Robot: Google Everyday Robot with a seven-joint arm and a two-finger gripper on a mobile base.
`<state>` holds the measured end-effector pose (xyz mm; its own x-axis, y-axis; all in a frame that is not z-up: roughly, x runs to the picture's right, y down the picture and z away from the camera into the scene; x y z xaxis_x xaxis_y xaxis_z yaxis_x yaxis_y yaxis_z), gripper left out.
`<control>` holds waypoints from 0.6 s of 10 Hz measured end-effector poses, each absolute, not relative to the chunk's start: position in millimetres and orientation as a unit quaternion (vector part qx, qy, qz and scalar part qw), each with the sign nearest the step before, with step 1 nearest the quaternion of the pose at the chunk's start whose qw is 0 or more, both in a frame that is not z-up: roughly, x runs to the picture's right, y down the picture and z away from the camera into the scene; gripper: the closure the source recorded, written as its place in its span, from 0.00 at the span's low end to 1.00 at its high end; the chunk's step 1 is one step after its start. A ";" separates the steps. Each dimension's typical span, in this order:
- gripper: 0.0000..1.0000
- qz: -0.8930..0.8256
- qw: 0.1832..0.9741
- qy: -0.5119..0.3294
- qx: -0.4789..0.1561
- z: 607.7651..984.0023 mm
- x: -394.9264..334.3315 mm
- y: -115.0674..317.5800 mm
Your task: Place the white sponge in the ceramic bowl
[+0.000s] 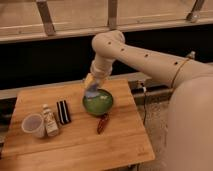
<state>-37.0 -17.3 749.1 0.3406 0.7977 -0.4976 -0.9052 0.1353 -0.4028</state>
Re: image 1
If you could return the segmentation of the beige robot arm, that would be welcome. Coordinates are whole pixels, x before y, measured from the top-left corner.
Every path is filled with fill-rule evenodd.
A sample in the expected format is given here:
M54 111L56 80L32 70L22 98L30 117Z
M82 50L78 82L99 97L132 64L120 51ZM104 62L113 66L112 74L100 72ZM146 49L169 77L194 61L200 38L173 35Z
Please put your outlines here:
M119 30L95 35L85 89L95 92L118 60L171 87L165 171L213 171L213 66L127 45Z

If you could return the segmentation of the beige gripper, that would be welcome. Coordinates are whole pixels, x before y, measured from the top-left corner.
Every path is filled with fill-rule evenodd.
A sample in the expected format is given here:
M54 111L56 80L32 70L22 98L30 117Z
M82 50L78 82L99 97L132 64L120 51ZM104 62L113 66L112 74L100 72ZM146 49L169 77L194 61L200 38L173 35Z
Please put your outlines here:
M112 73L112 62L111 61L97 61L93 60L90 72L88 73L86 78L84 79L84 88L89 88L94 79L97 83L103 84L107 77L109 77Z

